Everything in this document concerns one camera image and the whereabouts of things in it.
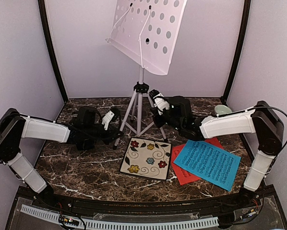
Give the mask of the white perforated music stand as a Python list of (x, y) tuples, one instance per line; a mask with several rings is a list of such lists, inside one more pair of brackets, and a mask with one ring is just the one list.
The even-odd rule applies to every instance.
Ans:
[(143, 95), (149, 90), (144, 73), (168, 74), (186, 4), (185, 0), (117, 1), (107, 42), (139, 65), (139, 80), (121, 131), (128, 127), (140, 137), (153, 126), (141, 127)]

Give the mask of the blue sheet music paper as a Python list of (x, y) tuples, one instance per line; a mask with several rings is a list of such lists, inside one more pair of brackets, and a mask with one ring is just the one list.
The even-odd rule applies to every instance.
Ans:
[(188, 140), (174, 163), (187, 172), (230, 191), (240, 160), (241, 157), (208, 142)]

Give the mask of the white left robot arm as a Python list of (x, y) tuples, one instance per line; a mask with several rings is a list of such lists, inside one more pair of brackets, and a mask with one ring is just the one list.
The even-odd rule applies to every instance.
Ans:
[(117, 108), (101, 115), (95, 107), (82, 106), (69, 123), (23, 115), (10, 108), (0, 119), (0, 164), (8, 165), (19, 180), (39, 194), (41, 204), (53, 209), (58, 199), (49, 183), (22, 154), (21, 141), (26, 138), (50, 140), (75, 145), (78, 150), (90, 150), (98, 140), (108, 145), (123, 136), (123, 132), (111, 124), (116, 120), (121, 120)]

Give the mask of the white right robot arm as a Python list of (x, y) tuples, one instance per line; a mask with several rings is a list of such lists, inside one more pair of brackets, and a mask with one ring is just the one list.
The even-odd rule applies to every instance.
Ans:
[(195, 116), (190, 101), (183, 96), (165, 98), (157, 90), (151, 90), (149, 96), (154, 103), (151, 111), (155, 125), (158, 128), (169, 125), (186, 139), (203, 141), (231, 134), (256, 134), (258, 152), (244, 181), (245, 190), (235, 196), (235, 204), (240, 208), (252, 202), (252, 192), (259, 188), (285, 146), (284, 124), (275, 113), (276, 109), (265, 101), (259, 101), (255, 106), (237, 112)]

